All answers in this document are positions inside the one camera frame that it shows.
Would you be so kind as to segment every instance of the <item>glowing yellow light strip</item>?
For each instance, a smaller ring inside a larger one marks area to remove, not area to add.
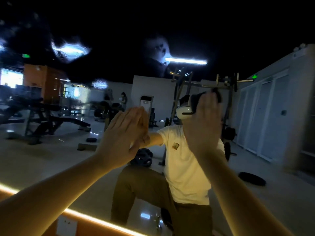
[[[4,193],[9,193],[9,194],[16,194],[16,193],[19,192],[19,190],[12,189],[12,188],[10,188],[8,186],[5,186],[5,185],[2,185],[2,184],[0,184],[0,191],[2,191]],[[115,229],[115,230],[119,230],[121,232],[124,232],[124,233],[132,235],[132,236],[147,236],[145,234],[140,234],[138,232],[135,232],[135,231],[132,231],[132,230],[129,230],[129,229],[117,226],[115,224],[111,224],[109,222],[106,222],[106,221],[103,221],[103,220],[91,217],[89,215],[82,214],[82,213],[77,212],[75,210],[70,210],[69,208],[65,209],[64,212],[67,213],[67,214],[76,216],[78,218],[82,218],[82,219],[85,219],[85,220],[92,221],[92,222],[100,224],[102,226],[106,226],[106,227],[109,227],[109,228],[112,228],[112,229]]]

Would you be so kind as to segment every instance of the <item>leg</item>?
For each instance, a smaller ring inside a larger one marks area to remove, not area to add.
[[[212,235],[212,210],[210,206],[195,204],[180,204],[175,202],[175,208],[170,215],[176,235]]]
[[[126,225],[136,197],[160,208],[168,207],[171,202],[168,183],[162,174],[145,167],[127,166],[120,173],[114,191],[113,223]]]

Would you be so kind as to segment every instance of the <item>black ceiling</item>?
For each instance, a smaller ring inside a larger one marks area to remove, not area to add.
[[[314,43],[313,31],[297,20],[284,21],[270,15],[255,19],[248,15],[212,15],[207,12],[167,14],[167,9],[104,7],[98,3],[54,1],[2,2],[0,38],[7,52],[0,53],[6,65],[23,62],[46,64],[63,69],[72,81],[96,78],[132,82],[133,75],[146,75],[140,45],[150,33],[166,37],[171,55],[207,59],[208,65],[194,67],[194,78],[215,79],[240,73],[245,79],[292,52],[301,43]],[[80,41],[92,48],[89,55],[72,63],[61,63],[50,41]],[[30,59],[23,59],[22,53]]]

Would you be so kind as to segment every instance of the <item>vr headset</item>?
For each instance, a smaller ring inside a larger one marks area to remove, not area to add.
[[[211,89],[211,92],[216,93],[218,103],[222,102],[221,94],[219,93],[217,88]],[[179,107],[176,109],[176,115],[179,119],[184,120],[191,117],[191,115],[196,113],[197,105],[201,95],[205,94],[206,92],[200,94],[192,94],[192,95],[185,95],[179,101]]]

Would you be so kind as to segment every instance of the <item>white t-shirt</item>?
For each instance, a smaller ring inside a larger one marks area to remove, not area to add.
[[[183,126],[174,125],[157,131],[166,146],[164,174],[175,202],[209,205],[211,184],[194,154],[189,150]],[[219,139],[218,149],[224,152]]]

